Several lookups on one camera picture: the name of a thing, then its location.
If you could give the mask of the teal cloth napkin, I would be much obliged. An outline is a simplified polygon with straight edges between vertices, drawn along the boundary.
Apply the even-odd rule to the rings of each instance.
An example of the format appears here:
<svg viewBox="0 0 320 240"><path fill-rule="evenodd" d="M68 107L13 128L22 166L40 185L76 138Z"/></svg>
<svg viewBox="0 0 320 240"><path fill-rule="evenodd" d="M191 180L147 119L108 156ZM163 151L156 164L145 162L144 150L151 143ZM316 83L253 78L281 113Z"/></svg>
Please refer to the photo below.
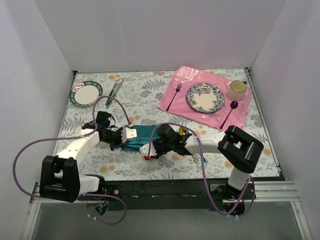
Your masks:
<svg viewBox="0 0 320 240"><path fill-rule="evenodd" d="M156 125L135 125L133 128L136 129L137 138L129 140L125 146L121 147L125 152L139 152L143 145L149 143Z"/></svg>

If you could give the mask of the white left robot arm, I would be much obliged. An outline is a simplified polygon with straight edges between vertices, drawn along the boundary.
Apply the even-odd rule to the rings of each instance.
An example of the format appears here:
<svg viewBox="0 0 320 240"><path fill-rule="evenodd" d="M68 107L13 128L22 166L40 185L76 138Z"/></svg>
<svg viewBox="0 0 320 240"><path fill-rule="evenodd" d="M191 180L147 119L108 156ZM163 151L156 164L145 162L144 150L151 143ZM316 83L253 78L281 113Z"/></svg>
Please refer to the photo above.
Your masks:
<svg viewBox="0 0 320 240"><path fill-rule="evenodd" d="M106 196L104 177L95 174L80 176L79 166L91 149L104 142L111 147L122 144L122 128L111 124L113 116L99 111L96 116L97 130L93 121L81 127L80 136L55 156L42 161L39 194L43 198L72 203L79 196L89 193L95 200Z"/></svg>

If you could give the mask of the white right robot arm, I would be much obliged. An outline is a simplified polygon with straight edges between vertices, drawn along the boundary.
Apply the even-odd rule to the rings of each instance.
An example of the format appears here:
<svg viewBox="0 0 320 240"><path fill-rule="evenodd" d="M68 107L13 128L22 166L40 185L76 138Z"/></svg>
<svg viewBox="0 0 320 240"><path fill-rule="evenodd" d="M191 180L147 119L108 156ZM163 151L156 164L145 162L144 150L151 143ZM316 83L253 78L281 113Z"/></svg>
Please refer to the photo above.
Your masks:
<svg viewBox="0 0 320 240"><path fill-rule="evenodd" d="M220 199L237 199L245 192L245 184L257 166L264 145L239 127L231 125L226 131L206 137L196 136L190 130L183 133L163 124L152 132L157 138L140 148L146 160L158 159L168 152L180 156L194 156L201 153L222 154L232 165L228 182L213 192Z"/></svg>

